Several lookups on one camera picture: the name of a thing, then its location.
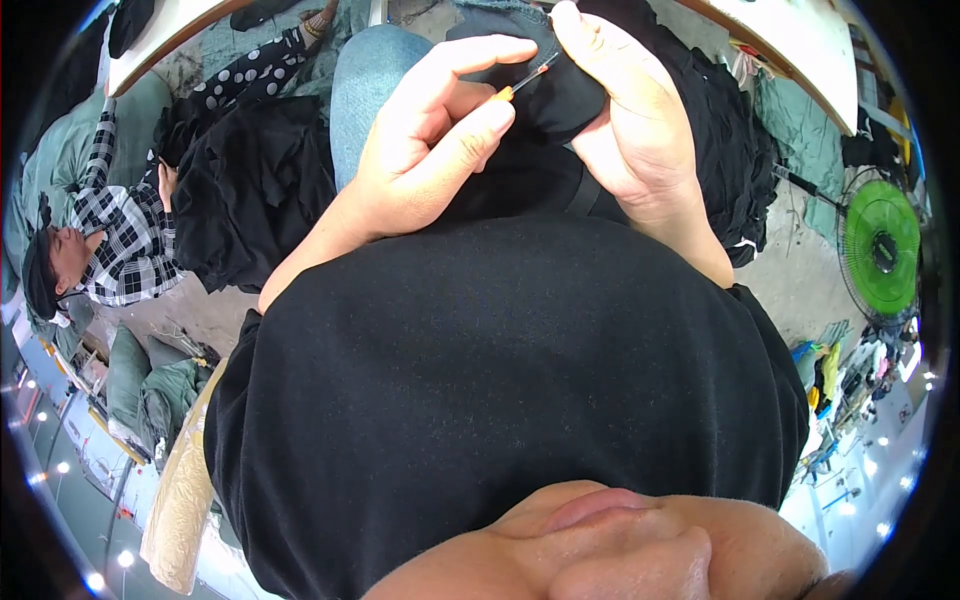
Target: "lips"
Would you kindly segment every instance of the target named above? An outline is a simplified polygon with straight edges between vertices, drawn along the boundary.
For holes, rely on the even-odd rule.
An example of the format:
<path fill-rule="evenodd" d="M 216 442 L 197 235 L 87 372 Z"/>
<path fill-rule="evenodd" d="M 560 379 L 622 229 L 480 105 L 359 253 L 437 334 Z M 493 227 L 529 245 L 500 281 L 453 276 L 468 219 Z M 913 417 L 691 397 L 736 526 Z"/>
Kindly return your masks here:
<path fill-rule="evenodd" d="M 570 500 L 547 519 L 543 533 L 573 527 L 591 516 L 611 509 L 642 511 L 656 508 L 653 498 L 621 488 L 605 488 Z"/>

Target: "mouth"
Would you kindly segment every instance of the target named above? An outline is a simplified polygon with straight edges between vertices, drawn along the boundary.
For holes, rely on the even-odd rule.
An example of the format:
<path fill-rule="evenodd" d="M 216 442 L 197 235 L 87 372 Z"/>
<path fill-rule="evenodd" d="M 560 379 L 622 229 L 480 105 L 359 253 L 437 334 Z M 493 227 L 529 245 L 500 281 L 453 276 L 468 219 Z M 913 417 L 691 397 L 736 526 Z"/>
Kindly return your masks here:
<path fill-rule="evenodd" d="M 557 509 L 547 519 L 542 535 L 575 525 L 592 523 L 606 516 L 633 514 L 652 508 L 657 508 L 654 498 L 642 496 L 630 490 L 606 488 L 574 498 Z"/>

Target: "hand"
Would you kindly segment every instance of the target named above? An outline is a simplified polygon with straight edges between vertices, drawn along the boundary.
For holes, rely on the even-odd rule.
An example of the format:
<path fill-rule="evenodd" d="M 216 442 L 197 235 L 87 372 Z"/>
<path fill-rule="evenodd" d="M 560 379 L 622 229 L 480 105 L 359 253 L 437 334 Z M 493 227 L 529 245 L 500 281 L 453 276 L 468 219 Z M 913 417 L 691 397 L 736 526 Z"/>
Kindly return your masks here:
<path fill-rule="evenodd" d="M 159 180 L 157 193 L 163 203 L 163 212 L 173 212 L 170 197 L 177 190 L 177 169 L 168 165 L 163 158 L 156 166 L 156 177 Z"/>
<path fill-rule="evenodd" d="M 468 37 L 438 44 L 415 64 L 377 113 L 356 178 L 338 197 L 346 227 L 373 240 L 436 221 L 516 117 L 509 102 L 491 100 L 491 86 L 458 78 L 536 53 L 530 39 Z"/>
<path fill-rule="evenodd" d="M 550 16 L 566 52 L 610 94 L 573 139 L 590 172 L 636 222 L 659 221 L 702 204 L 693 135 L 670 74 L 609 21 L 561 2 Z"/>

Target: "orange handle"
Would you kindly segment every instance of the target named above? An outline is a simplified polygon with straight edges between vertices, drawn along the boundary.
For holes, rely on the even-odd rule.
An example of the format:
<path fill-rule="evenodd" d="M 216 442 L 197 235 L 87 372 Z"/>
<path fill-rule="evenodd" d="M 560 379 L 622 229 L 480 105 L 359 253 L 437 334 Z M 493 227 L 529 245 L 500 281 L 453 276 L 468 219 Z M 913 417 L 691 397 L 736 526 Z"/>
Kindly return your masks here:
<path fill-rule="evenodd" d="M 514 99 L 514 89 L 509 85 L 507 85 L 500 91 L 493 94 L 493 97 L 492 97 L 492 100 L 505 100 L 507 102 L 510 102 L 513 99 Z"/>

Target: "plaid shirt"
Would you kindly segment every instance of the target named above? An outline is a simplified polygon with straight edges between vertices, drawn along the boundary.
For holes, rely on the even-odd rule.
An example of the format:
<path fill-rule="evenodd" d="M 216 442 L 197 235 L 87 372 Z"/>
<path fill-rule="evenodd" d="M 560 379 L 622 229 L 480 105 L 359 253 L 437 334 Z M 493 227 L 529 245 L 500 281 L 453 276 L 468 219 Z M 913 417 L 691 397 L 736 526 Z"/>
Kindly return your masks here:
<path fill-rule="evenodd" d="M 130 189 L 107 185 L 115 107 L 116 101 L 107 98 L 70 225 L 84 237 L 105 234 L 77 289 L 105 306 L 126 306 L 156 298 L 177 285 L 185 272 L 175 258 L 173 215 L 164 212 L 157 190 L 144 180 Z"/>

